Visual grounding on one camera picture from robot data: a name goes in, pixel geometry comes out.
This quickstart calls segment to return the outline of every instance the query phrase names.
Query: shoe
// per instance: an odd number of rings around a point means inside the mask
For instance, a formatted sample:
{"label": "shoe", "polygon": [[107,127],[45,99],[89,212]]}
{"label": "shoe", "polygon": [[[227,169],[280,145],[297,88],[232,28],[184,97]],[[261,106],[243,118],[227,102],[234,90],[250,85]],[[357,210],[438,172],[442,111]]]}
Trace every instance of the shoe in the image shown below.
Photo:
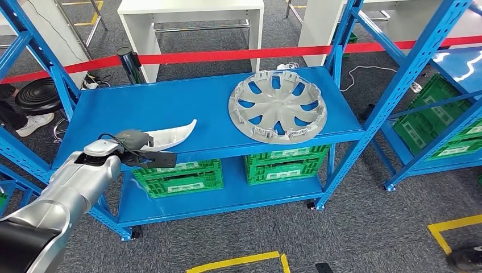
{"label": "shoe", "polygon": [[22,138],[31,135],[37,128],[42,127],[50,123],[50,121],[54,118],[53,113],[45,114],[45,115],[35,115],[35,116],[27,116],[27,124],[16,131],[16,133],[21,136]]}
{"label": "shoe", "polygon": [[447,256],[447,263],[455,272],[478,272],[482,270],[482,247],[455,250]]}

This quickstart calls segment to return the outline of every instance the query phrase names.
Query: white sneaker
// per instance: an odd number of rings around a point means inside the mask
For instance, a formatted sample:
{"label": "white sneaker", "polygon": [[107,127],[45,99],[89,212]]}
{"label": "white sneaker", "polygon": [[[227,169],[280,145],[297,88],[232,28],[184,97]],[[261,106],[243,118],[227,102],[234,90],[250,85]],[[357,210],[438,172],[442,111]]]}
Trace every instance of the white sneaker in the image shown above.
{"label": "white sneaker", "polygon": [[50,121],[54,118],[53,113],[45,114],[45,115],[34,115],[34,116],[27,116],[27,124],[16,131],[16,133],[21,136],[22,138],[31,135],[37,128],[42,127],[50,123]]}

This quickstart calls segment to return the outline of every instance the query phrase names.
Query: gray carpet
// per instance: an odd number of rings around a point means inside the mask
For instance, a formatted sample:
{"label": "gray carpet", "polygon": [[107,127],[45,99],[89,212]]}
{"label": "gray carpet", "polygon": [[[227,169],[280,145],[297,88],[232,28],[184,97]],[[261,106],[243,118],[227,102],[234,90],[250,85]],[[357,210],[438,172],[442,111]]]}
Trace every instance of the gray carpet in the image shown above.
{"label": "gray carpet", "polygon": [[[264,2],[263,47],[296,46],[301,25],[293,15],[284,19],[285,1]],[[99,27],[90,47],[94,57],[112,55],[117,48],[128,46],[117,15],[119,3],[120,0],[104,3],[101,13],[109,31],[104,32]],[[294,4],[304,3],[299,0]],[[90,21],[91,11],[88,5],[68,8],[74,22]],[[83,37],[90,31],[90,27],[78,29]],[[354,32],[361,42],[371,40],[360,26],[356,26]],[[246,30],[219,30],[164,34],[159,35],[159,39],[163,52],[186,52],[246,48],[246,36]],[[273,69],[289,61],[304,65],[300,57],[279,58],[262,60],[261,68]],[[350,84],[348,71],[357,65],[397,68],[385,53],[352,54],[343,61],[342,87]],[[10,75],[37,69],[35,60],[25,52]],[[248,61],[162,65],[158,79],[249,70]],[[113,85],[128,83],[120,67],[94,73],[112,75],[110,83]],[[427,67],[423,73],[427,73],[427,77],[419,77],[420,84],[435,72]],[[344,93],[354,113],[360,114],[367,104],[375,103],[392,76],[390,71],[356,71],[356,85]],[[407,92],[398,110],[413,96],[412,92]],[[58,148],[51,142],[44,144],[45,138],[50,139],[51,129],[52,126],[46,126],[23,139],[49,162]],[[337,145],[338,161],[347,147],[348,143]],[[26,175],[4,158],[1,162]],[[326,166],[320,170],[322,177],[325,172]],[[133,242],[121,242],[107,227],[85,216],[68,244],[59,272],[185,272],[205,263],[269,251],[286,253],[291,272],[295,273],[315,273],[314,265],[321,262],[329,263],[334,272],[450,272],[444,262],[444,253],[427,225],[481,213],[482,189],[476,181],[480,172],[480,168],[471,168],[410,177],[396,192],[388,193],[382,187],[388,172],[369,146],[323,211],[314,212],[308,210],[304,202],[295,202],[152,224],[144,227],[142,239]],[[114,213],[120,187],[120,182],[116,181],[106,192]],[[445,231],[443,235],[452,247],[482,243],[479,226]],[[282,269],[277,260],[267,260],[212,272],[279,273]]]}

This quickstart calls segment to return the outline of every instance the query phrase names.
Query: yellow floor tape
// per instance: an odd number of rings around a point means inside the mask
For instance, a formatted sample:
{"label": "yellow floor tape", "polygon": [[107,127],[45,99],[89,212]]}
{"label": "yellow floor tape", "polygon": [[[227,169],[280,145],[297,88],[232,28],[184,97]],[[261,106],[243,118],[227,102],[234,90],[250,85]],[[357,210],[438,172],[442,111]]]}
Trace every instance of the yellow floor tape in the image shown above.
{"label": "yellow floor tape", "polygon": [[[104,1],[95,1],[95,3],[97,4],[97,9],[101,10],[102,6],[104,5]],[[92,4],[92,3],[91,2],[70,2],[70,3],[62,3],[62,6],[85,5],[85,4]],[[94,15],[92,16],[92,20],[90,20],[90,22],[75,23],[74,26],[76,26],[76,27],[78,27],[78,26],[92,26],[93,24],[95,24],[96,20],[97,20],[97,12],[94,11]]]}
{"label": "yellow floor tape", "polygon": [[295,9],[305,9],[306,6],[293,6]]}
{"label": "yellow floor tape", "polygon": [[288,266],[288,260],[286,259],[286,254],[281,255],[281,264],[283,265],[283,273],[291,273]]}
{"label": "yellow floor tape", "polygon": [[434,236],[435,240],[437,240],[438,244],[445,252],[445,254],[448,255],[452,253],[452,249],[448,245],[447,241],[445,241],[445,239],[442,237],[441,232],[445,230],[458,229],[464,226],[470,226],[470,225],[476,225],[476,224],[482,224],[482,214],[465,217],[461,219],[455,219],[455,220],[446,221],[446,222],[440,222],[437,224],[431,224],[428,226],[428,228],[432,233],[432,235]]}
{"label": "yellow floor tape", "polygon": [[[236,266],[239,264],[258,262],[260,260],[274,259],[279,257],[280,257],[280,253],[278,251],[273,251],[268,253],[250,255],[250,256],[234,258],[229,260],[222,260],[220,262],[204,264],[202,266],[197,266],[195,268],[189,269],[186,271],[186,273],[201,273],[207,270],[215,270],[223,267]],[[283,273],[290,273],[286,254],[281,254],[281,265],[283,266]]]}

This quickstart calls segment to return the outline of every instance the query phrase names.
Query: barrier post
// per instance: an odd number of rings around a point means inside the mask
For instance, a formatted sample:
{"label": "barrier post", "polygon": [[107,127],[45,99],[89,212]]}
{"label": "barrier post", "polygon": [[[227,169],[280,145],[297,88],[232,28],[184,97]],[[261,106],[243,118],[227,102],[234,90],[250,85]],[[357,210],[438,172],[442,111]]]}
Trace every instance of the barrier post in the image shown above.
{"label": "barrier post", "polygon": [[140,70],[139,56],[136,52],[132,52],[130,47],[121,47],[117,50],[122,67],[127,73],[127,77],[132,84],[145,84],[146,80]]}

